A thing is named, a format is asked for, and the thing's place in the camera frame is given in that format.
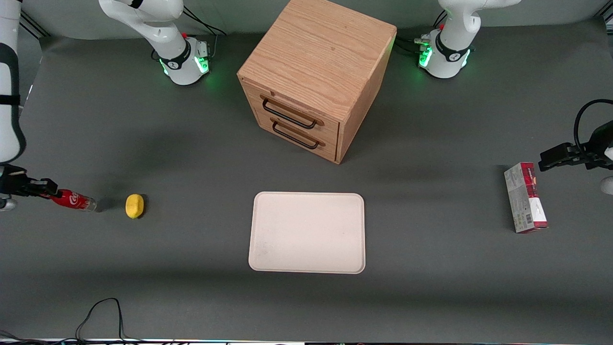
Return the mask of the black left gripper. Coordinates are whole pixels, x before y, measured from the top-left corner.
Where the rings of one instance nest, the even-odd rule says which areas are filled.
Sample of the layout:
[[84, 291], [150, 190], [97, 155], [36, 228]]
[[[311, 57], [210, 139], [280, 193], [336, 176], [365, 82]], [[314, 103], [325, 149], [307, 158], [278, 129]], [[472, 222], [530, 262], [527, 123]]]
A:
[[[609, 121], [597, 127], [590, 139], [581, 144], [584, 151], [584, 164], [587, 170], [604, 168], [613, 170], [612, 158], [607, 155], [610, 150], [612, 155], [613, 122]], [[575, 144], [561, 143], [540, 154], [541, 161], [538, 163], [541, 172], [561, 166], [576, 166], [583, 164], [580, 151]]]

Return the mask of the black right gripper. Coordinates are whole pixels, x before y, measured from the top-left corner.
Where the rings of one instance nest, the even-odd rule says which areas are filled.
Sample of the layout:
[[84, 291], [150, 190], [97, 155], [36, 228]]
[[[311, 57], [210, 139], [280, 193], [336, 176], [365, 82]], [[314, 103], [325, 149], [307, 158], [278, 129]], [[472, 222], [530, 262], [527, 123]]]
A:
[[35, 196], [43, 199], [61, 198], [62, 192], [51, 179], [29, 179], [27, 170], [11, 164], [0, 166], [0, 193], [5, 195]]

